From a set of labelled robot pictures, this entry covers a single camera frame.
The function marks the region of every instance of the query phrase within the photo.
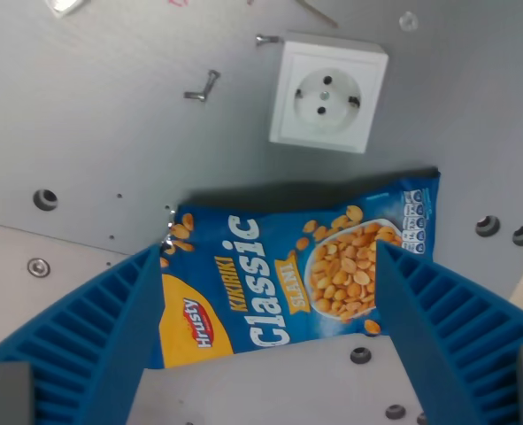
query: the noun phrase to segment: blue snack package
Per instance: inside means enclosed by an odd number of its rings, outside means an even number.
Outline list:
[[[387,335],[375,308],[376,241],[431,258],[438,182],[400,179],[318,211],[181,206],[161,259],[165,311],[150,366]]]

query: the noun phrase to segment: white power socket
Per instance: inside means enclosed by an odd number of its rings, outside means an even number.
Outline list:
[[[377,44],[289,35],[271,142],[365,152],[387,63]]]

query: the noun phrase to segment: hrusty logo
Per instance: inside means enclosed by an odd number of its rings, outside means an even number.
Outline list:
[[[214,329],[204,307],[193,299],[184,298],[184,317],[192,328],[192,337],[198,343],[198,348],[211,348]]]

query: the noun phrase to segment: blue plastic gripper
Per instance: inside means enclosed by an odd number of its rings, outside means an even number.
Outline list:
[[[377,245],[376,303],[429,425],[520,423],[522,310],[388,243]]]
[[[0,362],[31,364],[35,424],[125,423],[164,308],[157,245],[84,283],[0,343]]]

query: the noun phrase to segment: white bowl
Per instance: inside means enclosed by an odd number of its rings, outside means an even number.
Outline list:
[[[339,321],[340,317],[339,316],[334,316],[332,314],[321,312],[318,308],[316,308],[316,305],[315,305],[316,303],[312,300],[312,287],[310,285],[310,281],[311,281],[310,279],[311,279],[311,267],[312,267],[312,263],[314,262],[314,252],[320,246],[322,246],[322,245],[324,245],[324,244],[326,244],[326,243],[328,243],[330,241],[334,241],[335,239],[337,239],[339,235],[343,235],[343,234],[346,234],[346,233],[351,233],[351,232],[353,232],[354,230],[356,230],[358,228],[364,228],[366,226],[369,226],[372,223],[379,223],[382,226],[389,226],[389,227],[391,227],[391,228],[393,228],[395,230],[395,232],[396,232],[396,234],[398,236],[401,236],[401,231],[393,223],[391,223],[389,220],[385,220],[385,219],[369,220],[369,221],[366,221],[364,223],[360,223],[357,226],[354,226],[352,228],[345,228],[344,230],[341,230],[338,233],[335,233],[335,234],[327,237],[323,241],[320,241],[318,244],[314,245],[314,249],[312,250],[311,255],[308,257],[308,260],[306,261],[306,267],[304,268],[304,287],[308,291],[308,296],[309,296],[309,298],[311,300],[312,308],[316,312],[322,314],[325,317],[328,317],[329,319],[334,319],[336,321]],[[375,307],[372,307],[372,308],[369,308],[369,309],[365,310],[364,312],[356,313],[353,316],[351,316],[351,319],[355,319],[355,318],[357,318],[357,317],[359,317],[359,316],[361,316],[363,314],[366,314],[367,312],[372,311],[374,308]]]

